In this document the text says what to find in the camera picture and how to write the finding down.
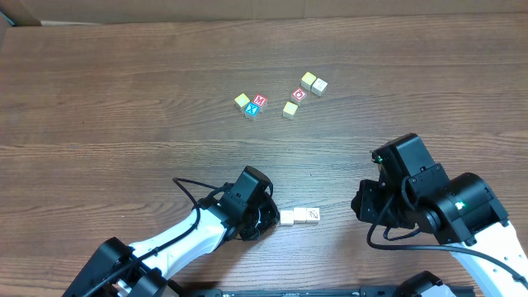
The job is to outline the white block red side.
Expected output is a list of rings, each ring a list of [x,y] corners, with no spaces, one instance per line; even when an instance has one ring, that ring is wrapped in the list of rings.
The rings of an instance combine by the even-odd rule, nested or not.
[[[281,210],[280,211],[280,225],[281,226],[292,226],[295,224],[295,214],[293,210]]]

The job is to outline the yellow top block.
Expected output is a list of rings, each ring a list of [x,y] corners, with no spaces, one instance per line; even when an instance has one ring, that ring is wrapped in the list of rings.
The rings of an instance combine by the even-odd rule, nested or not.
[[[304,224],[307,221],[307,209],[306,208],[294,208],[293,218],[295,224]]]

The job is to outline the white block leaf drawing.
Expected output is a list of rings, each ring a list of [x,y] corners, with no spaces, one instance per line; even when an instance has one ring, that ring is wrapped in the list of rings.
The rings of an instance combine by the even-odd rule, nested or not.
[[[307,208],[306,209],[306,223],[307,224],[318,224],[321,220],[321,214],[319,208]]]

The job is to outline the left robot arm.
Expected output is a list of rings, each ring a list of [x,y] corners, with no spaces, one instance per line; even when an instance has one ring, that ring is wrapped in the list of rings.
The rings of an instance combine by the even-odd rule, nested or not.
[[[173,277],[224,243],[258,240],[280,220],[271,180],[247,166],[234,183],[193,199],[180,223],[144,241],[102,243],[64,292],[67,296],[180,296]]]

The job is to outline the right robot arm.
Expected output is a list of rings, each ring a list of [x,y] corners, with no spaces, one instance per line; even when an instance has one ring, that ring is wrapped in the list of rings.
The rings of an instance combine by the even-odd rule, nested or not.
[[[351,200],[370,224],[367,244],[385,251],[448,252],[486,296],[527,294],[527,255],[491,186],[466,172],[449,178],[422,139],[406,134],[371,153],[376,181]]]

